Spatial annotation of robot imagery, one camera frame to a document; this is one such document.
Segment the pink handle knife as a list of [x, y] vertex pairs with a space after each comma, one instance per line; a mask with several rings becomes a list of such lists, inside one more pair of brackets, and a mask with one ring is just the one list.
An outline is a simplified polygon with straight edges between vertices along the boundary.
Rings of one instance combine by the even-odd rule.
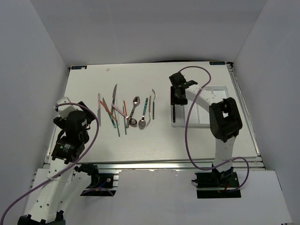
[[98, 109], [97, 109], [97, 118], [99, 122], [99, 127], [101, 126], [101, 98], [100, 93], [97, 95]]

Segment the green handle fork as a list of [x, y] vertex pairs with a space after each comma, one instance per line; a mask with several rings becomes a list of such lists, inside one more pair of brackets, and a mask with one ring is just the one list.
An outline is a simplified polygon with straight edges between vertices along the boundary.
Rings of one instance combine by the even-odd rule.
[[153, 98], [153, 101], [152, 101], [152, 119], [154, 120], [155, 119], [155, 99], [156, 99], [156, 93], [155, 93], [154, 89], [152, 89], [152, 92], [154, 94], [154, 98]]

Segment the green handle knife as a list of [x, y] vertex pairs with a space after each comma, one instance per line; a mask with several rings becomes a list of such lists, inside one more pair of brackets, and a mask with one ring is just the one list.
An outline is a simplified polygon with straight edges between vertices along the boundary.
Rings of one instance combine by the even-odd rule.
[[108, 115], [109, 115], [109, 117], [110, 117], [110, 120], [111, 120], [111, 122], [112, 122], [113, 127], [114, 127], [114, 128], [117, 128], [117, 126], [116, 126], [116, 124], [115, 124], [115, 122], [114, 122], [114, 118], [113, 118], [111, 112], [109, 111], [109, 109], [108, 109], [108, 107], [107, 107], [107, 104], [106, 104], [104, 98], [102, 98], [102, 103], [103, 103], [103, 106], [104, 106], [105, 110], [107, 111], [107, 113], [108, 113]]

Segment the dark marbled handle spoon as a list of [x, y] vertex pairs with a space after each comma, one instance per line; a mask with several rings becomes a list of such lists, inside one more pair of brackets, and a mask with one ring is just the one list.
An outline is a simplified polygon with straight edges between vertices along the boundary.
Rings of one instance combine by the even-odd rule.
[[140, 104], [140, 97], [139, 96], [136, 96], [134, 99], [133, 99], [133, 108], [131, 110], [131, 113], [130, 113], [130, 116], [129, 116], [129, 119], [128, 119], [128, 122], [131, 124], [131, 125], [136, 125], [137, 124], [137, 121], [133, 118], [133, 114], [134, 114], [134, 111], [136, 109], [136, 107]]

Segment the green handle spoon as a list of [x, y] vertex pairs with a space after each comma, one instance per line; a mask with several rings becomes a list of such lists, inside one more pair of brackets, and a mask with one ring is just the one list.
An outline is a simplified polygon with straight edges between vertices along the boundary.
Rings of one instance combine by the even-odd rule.
[[148, 101], [149, 101], [149, 98], [147, 97], [145, 100], [145, 103], [144, 103], [144, 107], [143, 107], [142, 118], [138, 122], [138, 126], [141, 129], [146, 126], [145, 114], [146, 114], [146, 110], [147, 110]]

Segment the dark marbled handle knife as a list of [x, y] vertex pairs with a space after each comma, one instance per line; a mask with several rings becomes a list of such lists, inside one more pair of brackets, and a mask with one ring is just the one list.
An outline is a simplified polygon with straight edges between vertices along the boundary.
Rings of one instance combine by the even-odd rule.
[[115, 104], [116, 90], [117, 90], [117, 84], [115, 84], [114, 89], [113, 89], [113, 93], [112, 93], [112, 105]]

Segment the dark marbled handle fork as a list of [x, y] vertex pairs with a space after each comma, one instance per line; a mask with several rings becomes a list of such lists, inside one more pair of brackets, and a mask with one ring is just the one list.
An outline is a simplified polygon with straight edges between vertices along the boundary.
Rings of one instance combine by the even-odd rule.
[[176, 108], [175, 108], [175, 105], [172, 105], [172, 121], [173, 121], [173, 123], [176, 122]]

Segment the pink handle spoon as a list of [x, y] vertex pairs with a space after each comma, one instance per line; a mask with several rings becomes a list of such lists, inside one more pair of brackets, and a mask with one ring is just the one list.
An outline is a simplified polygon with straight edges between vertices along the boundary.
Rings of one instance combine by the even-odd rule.
[[136, 126], [137, 121], [134, 118], [127, 116], [123, 111], [121, 111], [116, 105], [111, 104], [112, 108], [115, 109], [119, 114], [121, 114], [127, 120], [127, 126]]

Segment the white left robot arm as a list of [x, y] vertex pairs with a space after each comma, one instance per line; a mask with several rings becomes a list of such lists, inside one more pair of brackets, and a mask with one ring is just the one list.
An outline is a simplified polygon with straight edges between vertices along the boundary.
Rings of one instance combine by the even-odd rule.
[[88, 130], [96, 115], [84, 102], [71, 103], [62, 98], [54, 108], [58, 116], [53, 120], [61, 131], [51, 154], [46, 181], [28, 214], [21, 216], [19, 225], [64, 225], [64, 215], [71, 202], [88, 186], [99, 182], [99, 175], [76, 164], [88, 152]]

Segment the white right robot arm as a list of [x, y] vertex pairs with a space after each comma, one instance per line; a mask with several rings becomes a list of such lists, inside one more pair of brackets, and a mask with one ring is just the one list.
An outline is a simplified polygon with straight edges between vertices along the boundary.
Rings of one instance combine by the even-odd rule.
[[212, 183], [224, 186], [233, 173], [233, 145], [242, 128], [240, 113], [234, 98], [221, 98], [211, 90], [200, 87], [197, 82], [186, 81], [182, 73], [169, 77], [171, 81], [171, 104], [195, 104], [209, 113], [209, 126], [215, 137], [215, 158], [212, 164]]

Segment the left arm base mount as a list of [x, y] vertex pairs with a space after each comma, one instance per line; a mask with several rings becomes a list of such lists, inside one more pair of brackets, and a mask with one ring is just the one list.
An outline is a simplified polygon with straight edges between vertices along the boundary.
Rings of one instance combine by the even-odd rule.
[[81, 196], [114, 196], [113, 173], [100, 173], [97, 165], [82, 164], [75, 167], [79, 175], [87, 175], [89, 185], [83, 190]]

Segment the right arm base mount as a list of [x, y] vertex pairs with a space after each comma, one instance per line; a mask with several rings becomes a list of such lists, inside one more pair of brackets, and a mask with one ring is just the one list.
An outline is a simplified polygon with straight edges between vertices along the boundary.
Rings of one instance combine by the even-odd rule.
[[236, 172], [221, 182], [211, 172], [199, 172], [191, 182], [196, 186], [198, 199], [241, 198], [240, 190], [233, 191], [240, 185]]

